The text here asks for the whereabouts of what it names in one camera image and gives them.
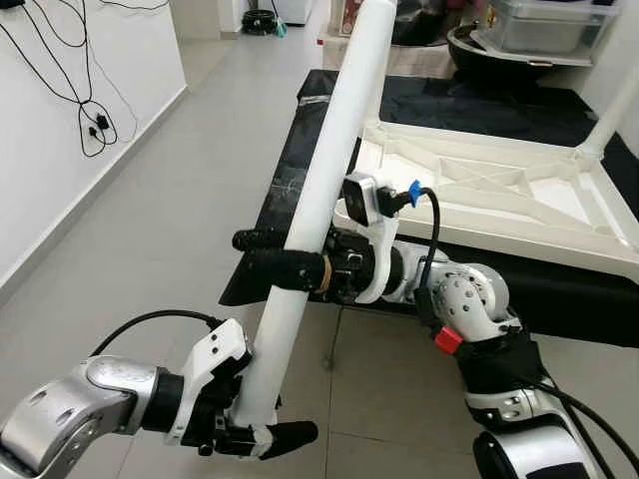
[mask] charger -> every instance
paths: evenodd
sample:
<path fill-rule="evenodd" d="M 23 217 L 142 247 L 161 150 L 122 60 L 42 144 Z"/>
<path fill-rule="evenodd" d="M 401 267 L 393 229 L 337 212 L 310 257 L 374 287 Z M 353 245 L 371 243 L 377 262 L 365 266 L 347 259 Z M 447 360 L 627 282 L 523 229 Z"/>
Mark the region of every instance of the charger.
<path fill-rule="evenodd" d="M 102 114 L 98 114 L 96 117 L 96 124 L 100 130 L 109 130 L 109 120 Z"/>

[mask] black mat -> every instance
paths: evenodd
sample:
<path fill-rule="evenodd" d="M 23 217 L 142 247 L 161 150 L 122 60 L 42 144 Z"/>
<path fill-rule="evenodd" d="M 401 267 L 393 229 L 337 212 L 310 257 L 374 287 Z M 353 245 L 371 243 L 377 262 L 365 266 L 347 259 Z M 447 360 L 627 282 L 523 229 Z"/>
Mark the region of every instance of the black mat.
<path fill-rule="evenodd" d="M 256 228 L 289 229 L 335 79 L 336 72 L 315 70 L 302 86 L 300 105 Z M 566 147 L 583 142 L 594 125 L 588 106 L 568 90 L 495 91 L 468 81 L 405 77 L 386 78 L 381 118 Z M 603 165 L 639 219 L 639 160 L 619 136 L 608 146 Z M 639 317 L 639 286 L 629 279 L 458 244 L 440 247 L 456 261 L 482 262 L 497 269 L 508 282 L 511 304 L 533 331 L 639 346 L 639 335 L 632 333 Z M 268 286 L 248 276 L 240 263 L 221 303 L 256 302 L 268 292 Z M 383 301 L 370 307 L 412 313 Z"/>

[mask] white pvc pipe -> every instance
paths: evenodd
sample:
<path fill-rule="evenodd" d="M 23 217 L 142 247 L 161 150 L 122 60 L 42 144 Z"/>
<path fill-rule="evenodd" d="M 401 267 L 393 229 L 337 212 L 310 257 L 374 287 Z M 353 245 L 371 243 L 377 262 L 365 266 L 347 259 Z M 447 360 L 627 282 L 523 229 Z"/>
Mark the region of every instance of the white pvc pipe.
<path fill-rule="evenodd" d="M 621 125 L 628 107 L 633 104 L 637 94 L 639 94 L 639 65 L 630 70 L 612 103 L 577 150 L 592 161 L 603 160 L 606 145 Z"/>
<path fill-rule="evenodd" d="M 366 0 L 359 10 L 286 249 L 321 251 L 323 247 L 377 74 L 387 59 L 395 11 L 396 0 Z M 235 424 L 261 426 L 273 421 L 308 298 L 304 292 L 271 288 L 254 343 L 255 358 L 244 374 L 232 412 Z"/>

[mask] electrical cable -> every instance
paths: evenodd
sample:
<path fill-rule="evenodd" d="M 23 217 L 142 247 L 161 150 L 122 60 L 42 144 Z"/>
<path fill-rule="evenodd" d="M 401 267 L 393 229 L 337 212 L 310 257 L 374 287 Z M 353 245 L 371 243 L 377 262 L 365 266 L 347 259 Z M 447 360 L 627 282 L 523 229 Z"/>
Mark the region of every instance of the electrical cable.
<path fill-rule="evenodd" d="M 45 12 L 45 10 L 42 8 L 42 5 L 40 5 L 38 3 L 38 0 L 32 0 L 33 4 L 38 7 L 38 10 L 40 10 L 40 13 L 42 13 L 42 16 L 44 17 L 45 21 L 47 22 L 47 24 L 49 25 L 49 28 L 51 29 L 51 31 L 53 32 L 53 34 L 56 36 L 56 38 L 58 40 L 60 40 L 60 42 L 64 45 L 66 45 L 69 48 L 81 48 L 84 47 L 84 44 L 87 41 L 87 37 L 84 37 L 84 39 L 82 40 L 82 43 L 78 43 L 78 44 L 74 44 L 74 43 L 70 43 L 67 40 L 65 40 L 64 38 L 62 38 L 60 36 L 60 34 L 58 33 L 58 31 L 55 29 L 55 27 L 53 26 L 53 24 L 51 23 L 51 19 L 49 18 L 49 16 L 47 15 L 47 12 Z M 76 12 L 78 15 L 80 14 L 75 8 L 73 9 L 74 12 Z"/>
<path fill-rule="evenodd" d="M 107 336 L 107 338 L 100 343 L 100 345 L 89 355 L 89 357 L 99 356 L 100 354 L 102 354 L 103 351 L 109 346 L 109 344 L 111 344 L 118 336 L 120 336 L 123 332 L 132 328 L 136 324 L 148 321 L 149 319 L 168 316 L 191 317 L 193 319 L 199 319 L 201 321 L 204 321 L 211 330 L 222 324 L 222 321 L 220 321 L 219 319 L 215 319 L 213 316 L 204 314 L 203 312 L 189 311 L 186 309 L 162 309 L 159 311 L 147 312 L 146 314 L 141 314 L 140 316 L 136 316 L 133 319 L 125 322 L 122 326 L 109 334 L 109 336 Z"/>
<path fill-rule="evenodd" d="M 427 195 L 432 205 L 432 235 L 430 236 L 430 244 L 428 245 L 428 254 L 426 255 L 426 262 L 423 268 L 423 274 L 421 275 L 421 281 L 419 287 L 426 287 L 428 282 L 428 276 L 430 274 L 430 268 L 435 258 L 437 251 L 437 245 L 439 244 L 439 229 L 441 227 L 441 210 L 439 208 L 439 200 L 437 195 L 430 188 L 422 188 L 422 195 Z"/>
<path fill-rule="evenodd" d="M 73 82 L 69 78 L 69 74 L 66 72 L 66 70 L 61 65 L 61 63 L 58 60 L 58 58 L 55 56 L 55 54 L 51 50 L 51 47 L 49 46 L 49 44 L 45 40 L 45 38 L 44 38 L 44 36 L 42 34 L 42 31 L 38 27 L 37 23 L 35 22 L 35 20 L 31 16 L 31 14 L 29 13 L 29 11 L 24 6 L 22 6 L 21 8 L 24 11 L 24 13 L 27 15 L 27 18 L 31 22 L 31 25 L 33 26 L 36 34 L 38 35 L 38 38 L 40 39 L 40 42 L 42 43 L 42 45 L 44 46 L 45 50 L 49 54 L 49 57 L 53 60 L 53 62 L 58 67 L 58 70 L 60 70 L 60 72 L 64 76 L 65 80 L 67 81 L 67 84 L 69 85 L 69 88 L 71 89 L 71 91 L 73 92 L 74 97 L 76 98 L 75 102 L 73 102 L 73 100 L 72 100 L 72 102 L 75 103 L 76 105 L 78 105 L 78 130 L 80 132 L 80 145 L 81 145 L 82 153 L 87 158 L 94 158 L 94 157 L 97 157 L 98 155 L 100 155 L 102 152 L 104 152 L 104 150 L 106 149 L 107 146 L 114 145 L 118 141 L 118 132 L 117 132 L 117 130 L 115 128 L 115 125 L 113 125 L 113 121 L 111 119 L 111 115 L 109 114 L 107 109 L 103 105 L 101 105 L 100 103 L 98 103 L 95 100 L 93 100 L 93 82 L 91 80 L 91 69 L 90 69 L 90 64 L 89 64 L 89 48 L 88 48 L 88 32 L 87 32 L 87 25 L 86 25 L 86 3 L 85 3 L 85 0 L 82 0 L 82 6 L 83 6 L 83 13 L 84 13 L 84 16 L 82 16 L 82 25 L 83 25 L 83 30 L 84 30 L 84 34 L 85 34 L 85 41 L 83 43 L 83 47 L 84 47 L 84 51 L 85 51 L 85 55 L 84 55 L 84 57 L 85 57 L 85 67 L 86 67 L 86 75 L 87 75 L 87 84 L 88 84 L 88 89 L 89 89 L 89 92 L 88 92 L 88 95 L 87 95 L 87 100 L 83 100 L 83 101 L 80 100 L 80 95 L 78 94 L 78 91 L 74 87 Z M 104 131 L 99 127 L 98 122 L 92 116 L 90 116 L 87 113 L 87 110 L 86 110 L 87 105 L 95 105 L 95 106 L 97 106 L 107 116 L 107 118 L 109 119 L 109 124 L 113 128 L 113 132 L 114 132 L 113 141 L 109 141 L 109 142 L 107 141 L 106 136 L 104 134 Z M 82 115 L 84 115 L 87 120 L 89 120 L 96 127 L 98 127 L 97 129 L 94 127 L 94 130 L 96 132 L 99 131 L 100 135 L 102 137 L 102 139 L 100 139 L 100 138 L 98 138 L 97 135 L 92 135 L 93 138 L 95 138 L 101 144 L 100 149 L 98 149 L 94 153 L 88 153 L 88 151 L 87 151 L 87 146 L 85 144 L 83 130 L 82 130 Z"/>
<path fill-rule="evenodd" d="M 563 392 L 558 387 L 549 386 L 548 384 L 544 384 L 540 381 L 535 381 L 527 377 L 523 377 L 513 371 L 508 372 L 516 379 L 529 384 L 530 386 L 533 386 L 541 391 L 547 392 L 548 394 L 556 397 L 562 402 L 567 402 L 572 407 L 583 413 L 590 420 L 592 420 L 595 424 L 597 424 L 597 426 L 601 428 L 601 430 L 603 430 L 608 435 L 608 437 L 610 437 L 610 439 L 612 439 L 612 441 L 617 445 L 621 452 L 623 452 L 624 456 L 626 456 L 628 462 L 630 462 L 630 465 L 639 476 L 639 458 L 637 457 L 637 455 L 634 453 L 628 443 L 619 435 L 619 433 L 593 409 L 591 409 L 575 397 L 571 396 L 570 394 Z"/>
<path fill-rule="evenodd" d="M 120 97 L 120 100 L 122 100 L 122 103 L 125 105 L 125 107 L 127 107 L 127 110 L 129 110 L 129 114 L 131 115 L 131 118 L 133 118 L 133 120 L 134 120 L 135 127 L 134 127 L 133 133 L 131 134 L 129 139 L 127 139 L 127 140 L 120 139 L 120 141 L 122 143 L 131 143 L 133 140 L 135 140 L 136 136 L 138 135 L 138 128 L 140 126 L 140 119 L 136 115 L 136 112 L 133 109 L 133 107 L 131 106 L 131 104 L 127 101 L 127 99 L 122 94 L 122 92 L 120 91 L 118 86 L 115 84 L 115 82 L 111 79 L 111 77 L 109 77 L 109 75 L 107 75 L 107 72 L 104 70 L 104 67 L 102 66 L 102 64 L 96 58 L 96 52 L 93 49 L 93 42 L 91 41 L 91 39 L 88 38 L 87 41 L 89 42 L 89 50 L 91 50 L 91 58 L 93 59 L 93 63 L 95 63 L 95 65 L 98 67 L 98 70 L 100 70 L 100 73 L 102 73 L 102 76 L 107 81 L 107 83 L 109 85 L 111 85 L 111 88 L 113 88 L 113 91 L 116 92 L 116 95 L 118 95 L 118 97 Z"/>
<path fill-rule="evenodd" d="M 586 443 L 586 446 L 588 447 L 588 449 L 590 449 L 592 457 L 594 457 L 597 464 L 599 464 L 599 467 L 601 468 L 603 475 L 606 477 L 606 479 L 616 479 L 614 473 L 612 472 L 612 469 L 610 469 L 610 466 L 606 462 L 606 459 L 603 457 L 603 454 L 601 454 L 601 451 L 597 447 L 597 444 L 595 444 L 595 441 L 592 439 L 592 436 L 590 436 L 590 433 L 586 429 L 586 426 L 584 426 L 583 422 L 581 422 L 581 419 L 575 412 L 575 409 L 572 407 L 572 405 L 568 401 L 564 399 L 560 399 L 560 401 L 561 401 L 561 405 L 566 410 L 566 414 L 568 414 L 568 417 L 570 417 L 570 420 L 574 423 L 575 427 L 577 428 L 579 435 L 583 438 L 583 441 Z"/>
<path fill-rule="evenodd" d="M 144 6 L 136 6 L 136 5 L 125 5 L 124 3 L 119 3 L 119 2 L 112 2 L 110 0 L 99 0 L 100 3 L 103 3 L 105 5 L 114 5 L 116 7 L 122 7 L 122 8 L 126 8 L 127 10 L 141 10 L 141 11 L 146 11 L 146 12 L 153 12 L 155 10 L 159 10 L 162 7 L 166 7 L 167 5 L 169 5 L 170 0 L 165 0 L 164 2 L 155 5 L 153 7 L 144 7 Z"/>
<path fill-rule="evenodd" d="M 42 5 L 40 5 L 37 0 L 34 0 L 34 4 L 36 5 L 38 10 L 42 14 L 42 16 L 45 19 L 47 25 L 51 29 L 53 35 L 63 45 L 65 45 L 65 46 L 67 46 L 69 48 L 74 48 L 74 49 L 75 48 L 84 48 L 84 52 L 83 52 L 84 53 L 84 55 L 83 55 L 84 56 L 84 64 L 85 64 L 84 66 L 85 66 L 86 77 L 87 77 L 87 85 L 88 85 L 88 92 L 87 92 L 86 99 L 81 99 L 80 94 L 78 93 L 77 88 L 74 86 L 73 82 L 71 81 L 71 78 L 70 78 L 69 74 L 64 69 L 64 67 L 62 66 L 61 62 L 56 57 L 56 55 L 53 53 L 50 45 L 45 40 L 44 35 L 42 34 L 42 31 L 38 27 L 38 24 L 36 23 L 35 19 L 31 15 L 29 10 L 27 8 L 25 8 L 24 5 L 21 5 L 21 8 L 22 8 L 23 12 L 25 13 L 27 19 L 29 20 L 29 22 L 31 23 L 34 31 L 36 32 L 36 35 L 39 38 L 40 43 L 45 48 L 47 54 L 49 55 L 51 60 L 54 62 L 54 64 L 56 65 L 56 67 L 58 68 L 58 70 L 60 71 L 62 76 L 64 77 L 67 85 L 69 86 L 69 88 L 71 90 L 72 95 L 66 95 L 64 93 L 61 93 L 61 92 L 57 91 L 56 88 L 54 88 L 54 86 L 44 77 L 44 75 L 37 69 L 37 67 L 29 59 L 29 57 L 26 55 L 26 53 L 24 52 L 24 50 L 22 49 L 20 44 L 16 41 L 14 36 L 11 34 L 11 32 L 9 32 L 9 30 L 2 24 L 0 24 L 0 29 L 4 32 L 4 34 L 7 36 L 9 41 L 13 44 L 13 46 L 16 48 L 16 50 L 18 51 L 18 53 L 22 57 L 22 59 L 29 66 L 29 68 L 33 71 L 33 73 L 35 73 L 35 75 L 38 77 L 38 79 L 45 85 L 46 88 L 55 97 L 59 98 L 60 100 L 72 103 L 72 104 L 74 104 L 74 105 L 76 105 L 78 107 L 77 122 L 78 122 L 78 131 L 79 131 L 79 134 L 80 134 L 80 145 L 81 145 L 82 153 L 87 158 L 93 158 L 93 157 L 96 157 L 96 156 L 102 154 L 107 146 L 111 146 L 111 145 L 116 144 L 119 141 L 119 136 L 118 136 L 118 131 L 117 131 L 117 128 L 115 126 L 115 123 L 113 122 L 113 119 L 111 118 L 111 114 L 109 113 L 107 108 L 104 105 L 102 105 L 101 103 L 99 103 L 99 102 L 97 102 L 96 100 L 93 99 L 93 93 L 94 92 L 93 92 L 93 81 L 92 81 L 92 78 L 91 78 L 91 65 L 90 65 L 90 61 L 89 61 L 89 48 L 92 49 L 92 57 L 93 57 L 94 62 L 96 63 L 96 65 L 98 66 L 98 68 L 100 69 L 102 74 L 104 75 L 104 77 L 107 80 L 107 82 L 111 85 L 111 87 L 114 89 L 116 94 L 120 97 L 120 99 L 123 101 L 123 103 L 125 104 L 125 106 L 129 110 L 129 112 L 131 113 L 132 117 L 134 118 L 134 121 L 135 121 L 134 134 L 132 135 L 131 139 L 127 140 L 127 142 L 125 142 L 125 143 L 128 143 L 128 142 L 132 141 L 135 138 L 135 135 L 137 134 L 137 130 L 138 130 L 139 120 L 138 120 L 137 116 L 135 115 L 135 113 L 133 111 L 133 108 L 131 107 L 129 102 L 126 101 L 126 99 L 124 98 L 124 95 L 122 95 L 122 93 L 117 88 L 115 83 L 106 74 L 106 72 L 105 72 L 104 68 L 102 67 L 102 65 L 99 64 L 99 62 L 97 61 L 96 56 L 95 56 L 95 51 L 93 51 L 93 47 L 89 45 L 89 37 L 88 37 L 88 29 L 87 29 L 86 0 L 81 0 L 82 13 L 78 10 L 78 8 L 76 8 L 74 5 L 69 3 L 67 0 L 58 0 L 58 1 L 60 3 L 62 3 L 63 5 L 65 5 L 67 8 L 71 9 L 75 13 L 75 15 L 78 17 L 78 19 L 80 20 L 80 22 L 82 24 L 82 30 L 83 30 L 83 40 L 82 40 L 81 43 L 74 44 L 74 43 L 71 43 L 71 42 L 65 40 L 62 37 L 62 35 L 60 35 L 60 33 L 54 27 L 53 22 L 51 21 L 51 19 L 47 15 L 47 13 L 44 10 L 44 8 L 42 7 Z M 96 118 L 94 118 L 93 116 L 91 116 L 89 114 L 89 112 L 88 112 L 88 108 L 89 107 L 95 107 L 98 110 L 98 112 L 96 113 Z M 106 119 L 108 119 L 108 128 L 113 130 L 113 138 L 112 139 L 107 139 L 105 131 L 104 131 L 105 130 L 104 125 L 102 127 L 100 127 L 100 125 L 98 124 L 98 122 L 96 120 L 98 116 L 104 116 Z M 83 117 L 86 118 L 93 125 L 89 129 L 90 136 L 93 137 L 101 145 L 100 148 L 97 151 L 93 152 L 93 153 L 89 153 L 88 150 L 87 150 L 87 145 L 86 145 L 85 137 L 84 137 L 84 131 L 83 131 L 83 127 L 82 127 Z"/>

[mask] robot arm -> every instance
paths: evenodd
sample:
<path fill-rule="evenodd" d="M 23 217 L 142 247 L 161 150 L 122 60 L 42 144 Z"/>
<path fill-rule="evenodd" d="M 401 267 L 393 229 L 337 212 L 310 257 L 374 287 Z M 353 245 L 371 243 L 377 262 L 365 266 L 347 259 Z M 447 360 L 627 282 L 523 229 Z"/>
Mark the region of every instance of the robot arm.
<path fill-rule="evenodd" d="M 552 394 L 552 379 L 508 307 L 499 273 L 390 240 L 395 213 L 416 202 L 418 186 L 397 194 L 375 176 L 348 182 L 346 208 L 358 223 L 331 229 L 322 253 L 284 250 L 284 236 L 274 232 L 240 232 L 234 245 L 247 252 L 257 275 L 283 288 L 342 304 L 380 297 L 414 304 L 435 344 L 457 360 L 468 410 L 485 428 L 474 444 L 484 479 L 597 478 L 588 452 L 596 448 Z M 238 427 L 230 419 L 252 357 L 242 327 L 228 319 L 193 347 L 180 374 L 113 356 L 82 361 L 24 399 L 0 427 L 0 479 L 66 477 L 100 436 L 139 429 L 203 456 L 268 459 L 313 442 L 318 429 L 311 422 L 277 424 L 274 417 L 270 425 Z"/>
<path fill-rule="evenodd" d="M 215 450 L 268 459 L 315 440 L 311 422 L 260 430 L 229 423 L 238 374 L 251 358 L 234 319 L 193 347 L 181 374 L 121 357 L 90 357 L 25 398 L 0 428 L 0 479 L 66 477 L 99 437 L 139 429 L 164 433 L 167 444 L 197 447 L 203 456 Z"/>

